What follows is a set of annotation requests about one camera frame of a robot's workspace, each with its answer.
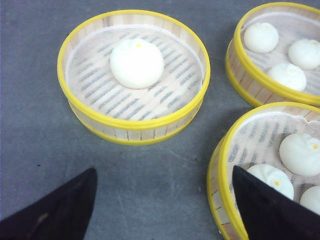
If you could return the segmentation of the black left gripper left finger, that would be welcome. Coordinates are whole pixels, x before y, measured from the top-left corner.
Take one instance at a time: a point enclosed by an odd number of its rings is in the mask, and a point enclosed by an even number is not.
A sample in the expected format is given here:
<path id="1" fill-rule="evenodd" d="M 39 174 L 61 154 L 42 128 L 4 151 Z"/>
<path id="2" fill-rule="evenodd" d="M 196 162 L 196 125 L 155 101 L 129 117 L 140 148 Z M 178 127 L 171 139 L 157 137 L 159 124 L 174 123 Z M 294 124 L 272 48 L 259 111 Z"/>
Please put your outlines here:
<path id="1" fill-rule="evenodd" d="M 82 240 L 95 204 L 98 174 L 89 168 L 0 222 L 2 240 Z"/>

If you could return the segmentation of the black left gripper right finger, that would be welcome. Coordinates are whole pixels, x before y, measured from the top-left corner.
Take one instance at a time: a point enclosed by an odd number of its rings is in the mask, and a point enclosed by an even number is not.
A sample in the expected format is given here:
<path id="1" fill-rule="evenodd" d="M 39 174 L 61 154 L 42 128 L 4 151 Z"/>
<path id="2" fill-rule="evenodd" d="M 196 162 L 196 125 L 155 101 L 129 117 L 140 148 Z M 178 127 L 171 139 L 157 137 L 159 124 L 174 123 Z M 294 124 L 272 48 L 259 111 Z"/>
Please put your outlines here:
<path id="1" fill-rule="evenodd" d="M 236 204 L 250 240 L 318 240 L 320 216 L 234 166 Z"/>

